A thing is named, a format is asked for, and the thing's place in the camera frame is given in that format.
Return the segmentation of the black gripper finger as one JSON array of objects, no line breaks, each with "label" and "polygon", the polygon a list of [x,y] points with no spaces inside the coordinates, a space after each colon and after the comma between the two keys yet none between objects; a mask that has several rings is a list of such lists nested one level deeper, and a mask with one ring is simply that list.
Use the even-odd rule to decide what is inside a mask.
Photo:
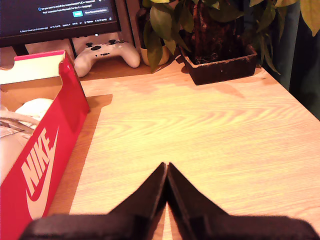
[{"label": "black gripper finger", "polygon": [[212,240],[211,217],[226,216],[172,164],[167,166],[167,201],[184,240]]},{"label": "black gripper finger", "polygon": [[167,165],[161,163],[142,185],[111,210],[115,217],[124,217],[121,240],[151,240],[166,206],[164,186]]}]

